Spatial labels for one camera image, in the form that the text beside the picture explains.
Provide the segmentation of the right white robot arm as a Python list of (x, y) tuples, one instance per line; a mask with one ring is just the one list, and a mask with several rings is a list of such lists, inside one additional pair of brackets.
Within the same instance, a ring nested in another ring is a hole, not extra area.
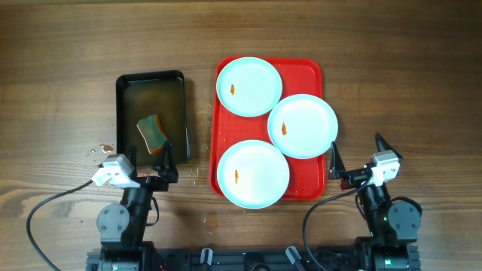
[(331, 144), (331, 179), (340, 179), (340, 188), (355, 194), (355, 204), (367, 223), (370, 235), (355, 239), (337, 252), (341, 270), (418, 270), (420, 269), (417, 232), (422, 207), (416, 201), (389, 195), (386, 183), (398, 177), (403, 161), (379, 134), (375, 135), (377, 152), (360, 169), (346, 170), (335, 143)]

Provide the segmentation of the light blue plate bottom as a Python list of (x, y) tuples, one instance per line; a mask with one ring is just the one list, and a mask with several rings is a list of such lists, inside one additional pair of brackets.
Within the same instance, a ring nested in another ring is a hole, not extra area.
[(229, 147), (216, 169), (224, 196), (244, 209), (264, 209), (287, 191), (290, 169), (285, 156), (272, 144), (245, 140)]

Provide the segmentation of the light blue plate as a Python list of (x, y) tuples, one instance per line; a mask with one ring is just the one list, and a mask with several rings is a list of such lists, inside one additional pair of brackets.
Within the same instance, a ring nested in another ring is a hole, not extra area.
[(229, 147), (216, 169), (224, 196), (244, 209), (264, 209), (287, 191), (290, 169), (285, 156), (272, 144), (245, 140)]
[(280, 73), (268, 61), (257, 57), (230, 61), (216, 80), (220, 103), (240, 117), (266, 114), (281, 99), (282, 91)]
[(284, 155), (299, 160), (318, 157), (330, 149), (338, 134), (337, 116), (323, 99), (296, 94), (270, 112), (268, 136)]

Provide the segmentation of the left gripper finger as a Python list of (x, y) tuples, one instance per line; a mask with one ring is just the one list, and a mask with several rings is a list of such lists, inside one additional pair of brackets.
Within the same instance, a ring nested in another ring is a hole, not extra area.
[(124, 151), (124, 155), (127, 157), (131, 165), (133, 166), (132, 173), (136, 174), (137, 173), (137, 147), (134, 145), (129, 145), (126, 150)]
[(177, 168), (175, 165), (172, 145), (170, 142), (165, 141), (160, 154), (151, 167), (158, 174), (176, 174)]

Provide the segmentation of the light blue plate top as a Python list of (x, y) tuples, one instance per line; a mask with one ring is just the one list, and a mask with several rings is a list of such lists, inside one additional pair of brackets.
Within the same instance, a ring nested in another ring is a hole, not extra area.
[(282, 91), (280, 73), (268, 61), (257, 57), (230, 61), (216, 80), (220, 103), (240, 117), (266, 114), (281, 99)]

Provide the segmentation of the green and orange sponge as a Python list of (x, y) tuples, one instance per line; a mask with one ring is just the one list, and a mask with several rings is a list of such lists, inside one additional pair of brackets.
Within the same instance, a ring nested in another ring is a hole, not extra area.
[(136, 126), (145, 141), (148, 153), (159, 154), (168, 141), (159, 117), (156, 114), (149, 115), (139, 120)]

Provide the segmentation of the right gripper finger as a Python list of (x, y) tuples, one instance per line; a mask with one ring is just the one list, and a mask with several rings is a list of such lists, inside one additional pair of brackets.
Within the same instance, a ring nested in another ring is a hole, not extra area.
[(392, 151), (397, 158), (402, 158), (403, 156), (397, 152), (382, 136), (379, 132), (375, 134), (375, 142), (377, 146), (377, 150), (379, 152), (382, 151)]
[(331, 162), (329, 166), (329, 178), (330, 179), (341, 179), (344, 178), (346, 174), (346, 168), (343, 164), (343, 160), (337, 149), (335, 142), (331, 143)]

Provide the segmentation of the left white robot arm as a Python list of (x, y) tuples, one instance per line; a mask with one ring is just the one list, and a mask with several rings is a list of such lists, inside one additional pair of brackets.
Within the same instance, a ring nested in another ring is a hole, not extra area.
[(163, 270), (166, 264), (153, 242), (144, 241), (145, 228), (152, 207), (159, 209), (155, 192), (167, 191), (171, 183), (178, 181), (178, 170), (174, 163), (172, 146), (165, 142), (151, 168), (155, 176), (139, 177), (136, 171), (136, 147), (129, 146), (120, 172), (133, 184), (124, 188), (118, 204), (106, 206), (98, 215), (96, 225), (101, 233), (101, 251), (96, 260), (91, 257), (87, 270)]

